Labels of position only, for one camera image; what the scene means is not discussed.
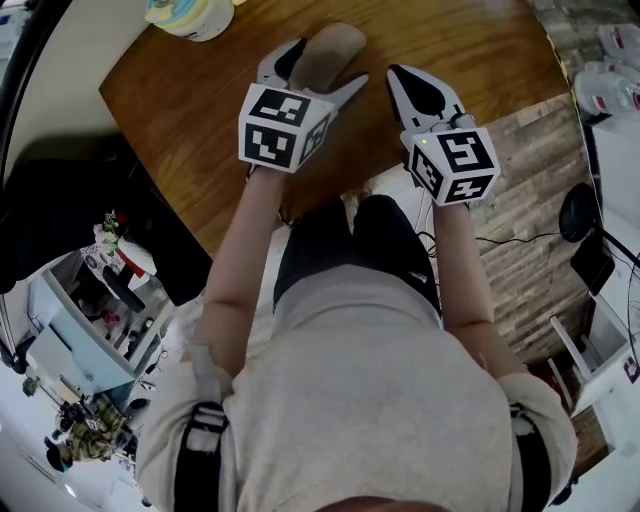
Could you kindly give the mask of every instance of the brown tabletop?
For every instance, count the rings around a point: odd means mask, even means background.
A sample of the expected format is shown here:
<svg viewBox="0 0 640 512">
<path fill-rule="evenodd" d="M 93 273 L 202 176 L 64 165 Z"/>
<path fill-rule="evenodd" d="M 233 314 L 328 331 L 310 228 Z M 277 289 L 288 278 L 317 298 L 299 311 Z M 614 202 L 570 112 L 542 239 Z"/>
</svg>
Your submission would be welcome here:
<svg viewBox="0 0 640 512">
<path fill-rule="evenodd" d="M 237 122 L 260 60 L 278 45 L 343 21 L 366 49 L 344 75 L 368 71 L 365 92 L 290 180 L 293 217 L 397 164 L 399 127 L 388 99 L 390 64 L 448 82 L 484 124 L 566 91 L 526 0 L 249 0 L 219 37 L 194 43 L 149 27 L 100 92 L 180 218 L 210 253 L 220 244 L 245 180 Z"/>
</svg>

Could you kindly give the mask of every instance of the black curved frame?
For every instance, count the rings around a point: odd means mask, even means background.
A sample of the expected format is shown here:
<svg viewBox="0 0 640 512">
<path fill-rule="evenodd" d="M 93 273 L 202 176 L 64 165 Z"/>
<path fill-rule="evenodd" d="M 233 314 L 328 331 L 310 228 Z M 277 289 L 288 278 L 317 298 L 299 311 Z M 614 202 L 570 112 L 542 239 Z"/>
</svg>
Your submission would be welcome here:
<svg viewBox="0 0 640 512">
<path fill-rule="evenodd" d="M 72 0 L 39 0 L 11 56 L 0 87 L 0 204 L 13 127 L 24 91 L 53 29 Z"/>
</svg>

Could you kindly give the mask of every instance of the beige shirt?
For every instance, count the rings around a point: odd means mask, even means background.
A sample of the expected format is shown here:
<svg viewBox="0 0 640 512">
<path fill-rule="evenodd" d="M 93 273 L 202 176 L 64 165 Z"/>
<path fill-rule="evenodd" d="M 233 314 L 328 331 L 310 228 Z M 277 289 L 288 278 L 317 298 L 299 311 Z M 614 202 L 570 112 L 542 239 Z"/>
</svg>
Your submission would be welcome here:
<svg viewBox="0 0 640 512">
<path fill-rule="evenodd" d="M 401 280 L 343 266 L 282 298 L 271 345 L 233 383 L 218 369 L 229 427 L 220 509 L 313 512 L 355 496 L 455 511 L 507 510 L 510 401 L 540 428 L 552 492 L 566 483 L 575 433 L 557 394 L 527 374 L 494 380 Z M 198 388 L 190 363 L 163 371 L 137 477 L 172 510 L 173 471 Z"/>
</svg>

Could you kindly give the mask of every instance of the black pants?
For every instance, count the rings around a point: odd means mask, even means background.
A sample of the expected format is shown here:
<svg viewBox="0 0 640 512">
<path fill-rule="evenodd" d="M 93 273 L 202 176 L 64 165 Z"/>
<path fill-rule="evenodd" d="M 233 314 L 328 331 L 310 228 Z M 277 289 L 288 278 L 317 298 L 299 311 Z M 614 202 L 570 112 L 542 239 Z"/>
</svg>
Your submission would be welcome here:
<svg viewBox="0 0 640 512">
<path fill-rule="evenodd" d="M 398 204 L 388 196 L 365 199 L 353 236 L 340 199 L 304 215 L 291 231 L 273 296 L 274 308 L 300 279 L 338 267 L 359 265 L 399 277 L 440 313 L 427 251 Z"/>
</svg>

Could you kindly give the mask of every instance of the clear plastic bottle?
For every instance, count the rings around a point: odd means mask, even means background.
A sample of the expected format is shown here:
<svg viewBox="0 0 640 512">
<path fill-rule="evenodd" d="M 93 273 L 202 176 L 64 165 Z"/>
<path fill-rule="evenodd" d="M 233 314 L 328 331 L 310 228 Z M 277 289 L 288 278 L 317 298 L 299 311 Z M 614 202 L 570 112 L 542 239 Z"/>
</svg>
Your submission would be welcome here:
<svg viewBox="0 0 640 512">
<path fill-rule="evenodd" d="M 640 121 L 640 85 L 616 73 L 580 71 L 574 81 L 578 103 L 587 112 Z"/>
<path fill-rule="evenodd" d="M 640 27 L 631 23 L 601 25 L 598 27 L 598 36 L 611 57 L 640 69 Z"/>
<path fill-rule="evenodd" d="M 584 65 L 584 70 L 594 73 L 617 73 L 628 78 L 633 83 L 640 84 L 640 71 L 631 66 L 619 64 L 612 59 L 607 59 L 604 62 L 587 62 Z"/>
</svg>

